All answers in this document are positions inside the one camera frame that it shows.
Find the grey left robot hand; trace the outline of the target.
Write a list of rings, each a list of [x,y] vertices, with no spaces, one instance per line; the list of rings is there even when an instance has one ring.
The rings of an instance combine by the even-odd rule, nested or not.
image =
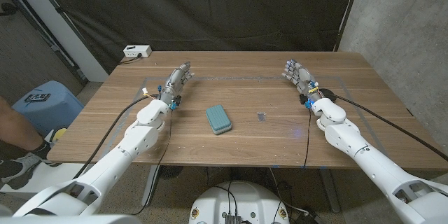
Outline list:
[[[172,108],[174,104],[179,106],[179,97],[183,87],[194,75],[194,73],[190,72],[190,62],[185,62],[175,68],[160,91],[160,100],[166,103],[169,108]]]

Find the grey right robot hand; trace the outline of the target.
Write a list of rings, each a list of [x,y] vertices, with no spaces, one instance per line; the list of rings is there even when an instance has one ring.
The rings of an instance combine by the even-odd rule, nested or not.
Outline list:
[[[296,60],[291,59],[286,62],[282,76],[296,86],[300,103],[307,109],[310,109],[317,100],[324,98],[319,90],[319,83],[308,69]]]

